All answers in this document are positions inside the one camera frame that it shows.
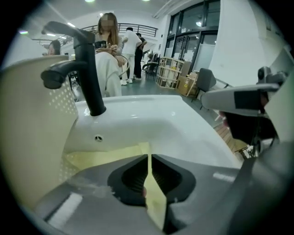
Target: faucet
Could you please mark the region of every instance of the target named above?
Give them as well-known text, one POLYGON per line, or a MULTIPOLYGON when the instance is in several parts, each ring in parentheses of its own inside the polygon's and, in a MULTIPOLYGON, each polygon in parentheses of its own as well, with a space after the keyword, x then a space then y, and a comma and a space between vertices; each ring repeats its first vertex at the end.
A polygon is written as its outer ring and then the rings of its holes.
POLYGON ((42 34, 47 33, 65 34, 73 37, 75 60, 62 61, 45 69, 41 73, 44 86, 49 89, 58 89, 65 82, 66 76, 70 72, 77 71, 90 114, 92 116, 103 114, 106 107, 104 106, 96 72, 95 35, 55 21, 50 21, 44 26, 42 34))

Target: shoe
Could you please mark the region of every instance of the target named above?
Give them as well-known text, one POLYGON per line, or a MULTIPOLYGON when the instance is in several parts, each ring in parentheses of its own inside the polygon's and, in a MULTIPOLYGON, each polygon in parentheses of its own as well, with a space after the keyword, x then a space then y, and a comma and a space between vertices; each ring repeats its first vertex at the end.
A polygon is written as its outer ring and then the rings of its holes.
POLYGON ((121 85, 127 85, 127 81, 126 81, 126 80, 121 80, 121 81, 120 81, 120 84, 121 84, 121 85))

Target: black hair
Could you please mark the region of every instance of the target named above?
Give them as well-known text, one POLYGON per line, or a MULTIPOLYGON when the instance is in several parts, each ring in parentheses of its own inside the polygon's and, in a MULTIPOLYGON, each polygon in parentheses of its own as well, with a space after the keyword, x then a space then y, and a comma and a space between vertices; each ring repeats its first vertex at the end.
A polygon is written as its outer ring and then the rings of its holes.
POLYGON ((50 42, 49 46, 52 44, 54 51, 55 51, 55 55, 60 55, 60 42, 58 40, 54 40, 52 42, 50 42))

